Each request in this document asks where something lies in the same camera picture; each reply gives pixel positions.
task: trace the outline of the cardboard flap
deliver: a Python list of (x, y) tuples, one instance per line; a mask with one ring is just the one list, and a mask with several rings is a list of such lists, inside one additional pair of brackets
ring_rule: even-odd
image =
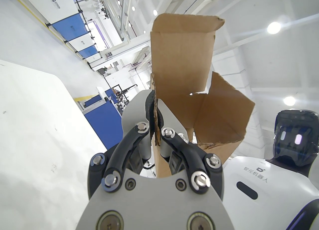
[(198, 144), (243, 140), (253, 109), (254, 102), (213, 73), (209, 93), (194, 125)]
[(215, 16), (164, 13), (156, 18), (151, 48), (158, 94), (189, 95), (205, 90), (215, 30), (223, 24)]
[(205, 96), (206, 94), (194, 94), (192, 96), (171, 95), (168, 93), (158, 94), (156, 89), (156, 97), (163, 100), (185, 129), (194, 127)]
[(225, 23), (217, 16), (163, 13), (156, 17), (152, 31), (163, 33), (214, 32)]

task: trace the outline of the logo sign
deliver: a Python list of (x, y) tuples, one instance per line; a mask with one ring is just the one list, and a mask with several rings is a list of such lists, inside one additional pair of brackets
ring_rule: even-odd
[(56, 9), (61, 9), (59, 4), (57, 3), (57, 0), (51, 0), (52, 4), (55, 6)]

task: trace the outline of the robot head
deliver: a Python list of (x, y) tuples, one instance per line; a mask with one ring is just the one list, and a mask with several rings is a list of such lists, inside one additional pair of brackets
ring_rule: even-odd
[(310, 110), (287, 109), (276, 117), (274, 158), (289, 166), (312, 164), (318, 155), (319, 119)]

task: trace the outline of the white robot body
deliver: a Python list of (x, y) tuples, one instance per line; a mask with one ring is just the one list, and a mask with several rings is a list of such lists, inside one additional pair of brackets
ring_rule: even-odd
[[(298, 213), (319, 199), (319, 190), (306, 176), (264, 159), (235, 157), (224, 177), (223, 204), (235, 230), (294, 229), (288, 226)], [(318, 221), (319, 216), (310, 229), (319, 229)]]

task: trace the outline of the humanoid robot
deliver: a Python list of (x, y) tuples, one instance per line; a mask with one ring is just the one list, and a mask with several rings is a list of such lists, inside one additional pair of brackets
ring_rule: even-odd
[(319, 190), (308, 178), (319, 161), (318, 140), (317, 113), (283, 110), (276, 117), (272, 159), (238, 156), (228, 162), (223, 204), (235, 230), (319, 229)]

